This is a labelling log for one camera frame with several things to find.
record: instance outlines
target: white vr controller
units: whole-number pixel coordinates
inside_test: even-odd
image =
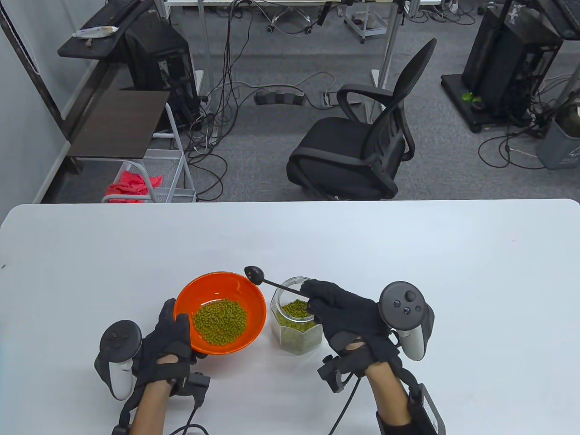
[[[379,312],[383,321],[397,332],[405,355],[414,361],[422,360],[435,315],[419,289],[406,281],[392,282],[380,295]]]
[[[117,400],[133,393],[133,358],[141,349],[141,329],[131,320],[109,326],[99,345],[95,369]]]

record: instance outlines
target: forearm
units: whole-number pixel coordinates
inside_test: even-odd
[[[177,357],[168,355],[158,364],[176,363]],[[145,387],[143,397],[135,413],[130,435],[162,435],[165,411],[171,393],[171,385],[166,380],[151,382]]]
[[[407,393],[386,362],[377,362],[365,372],[375,396],[376,407],[383,422],[389,426],[411,423],[407,408]]]

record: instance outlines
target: red cloth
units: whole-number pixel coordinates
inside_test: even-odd
[[[159,187],[163,183],[163,176],[150,177],[151,185]],[[121,176],[121,181],[111,184],[106,195],[147,195],[149,189],[145,184],[145,179],[138,173],[125,171]],[[142,200],[109,200],[109,202],[143,202]]]

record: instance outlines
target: glass jar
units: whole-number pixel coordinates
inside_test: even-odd
[[[282,283],[285,287],[300,290],[303,282],[309,280],[305,277],[290,278]],[[314,323],[314,316],[296,318],[284,311],[284,306],[295,300],[308,301],[308,298],[277,288],[272,301],[272,332],[280,347],[288,352],[302,355],[309,352],[322,343],[322,325]]]

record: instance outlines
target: white wall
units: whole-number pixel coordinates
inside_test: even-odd
[[[64,115],[94,62],[60,57],[56,51],[104,0],[2,0],[14,27]]]
[[[46,189],[68,151],[59,127],[0,31],[0,223]]]

